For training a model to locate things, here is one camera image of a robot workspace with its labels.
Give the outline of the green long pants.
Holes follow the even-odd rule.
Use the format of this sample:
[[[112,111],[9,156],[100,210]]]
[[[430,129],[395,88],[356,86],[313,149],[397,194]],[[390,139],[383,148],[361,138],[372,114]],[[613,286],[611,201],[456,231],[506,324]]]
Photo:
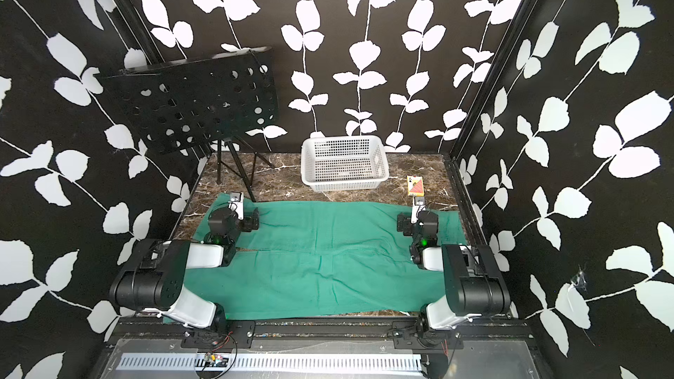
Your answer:
[[[189,268],[185,287],[226,317],[262,320],[393,310],[416,312],[445,294],[441,272],[411,260],[397,229],[403,205],[245,202],[260,212],[227,267]]]

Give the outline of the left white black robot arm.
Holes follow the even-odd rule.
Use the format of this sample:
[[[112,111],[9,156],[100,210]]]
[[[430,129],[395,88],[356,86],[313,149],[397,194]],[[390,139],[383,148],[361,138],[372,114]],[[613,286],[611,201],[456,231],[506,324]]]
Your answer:
[[[155,313],[187,327],[227,332],[222,306],[190,291],[184,278],[188,270],[229,266],[238,238],[259,228],[260,212],[255,208],[238,213],[230,204],[211,212],[206,221],[209,231],[203,241],[140,241],[112,282],[112,304]]]

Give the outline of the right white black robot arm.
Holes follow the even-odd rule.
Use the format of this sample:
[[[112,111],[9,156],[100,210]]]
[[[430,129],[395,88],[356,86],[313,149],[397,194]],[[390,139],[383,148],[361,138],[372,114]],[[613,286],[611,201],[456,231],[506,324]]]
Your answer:
[[[439,215],[421,209],[398,214],[397,231],[412,239],[410,258],[418,268],[443,274],[443,297],[421,309],[422,331],[509,313],[510,293],[489,247],[440,244]]]

